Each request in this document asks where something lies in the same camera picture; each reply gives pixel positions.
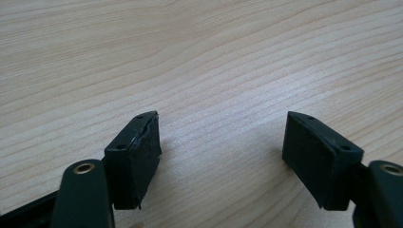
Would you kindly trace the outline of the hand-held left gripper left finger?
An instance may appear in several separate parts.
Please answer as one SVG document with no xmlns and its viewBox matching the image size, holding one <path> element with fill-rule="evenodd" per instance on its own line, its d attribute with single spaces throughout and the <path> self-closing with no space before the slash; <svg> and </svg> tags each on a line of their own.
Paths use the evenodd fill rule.
<svg viewBox="0 0 403 228">
<path fill-rule="evenodd" d="M 105 148 L 109 195 L 116 210 L 141 208 L 161 154 L 157 111 L 134 117 Z"/>
</svg>

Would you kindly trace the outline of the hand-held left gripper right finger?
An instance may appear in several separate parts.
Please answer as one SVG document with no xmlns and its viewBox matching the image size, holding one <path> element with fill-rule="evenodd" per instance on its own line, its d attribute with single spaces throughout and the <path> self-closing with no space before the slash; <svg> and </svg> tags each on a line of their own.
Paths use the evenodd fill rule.
<svg viewBox="0 0 403 228">
<path fill-rule="evenodd" d="M 344 211 L 350 179 L 364 151 L 320 120 L 287 113 L 282 158 L 293 169 L 319 207 Z"/>
</svg>

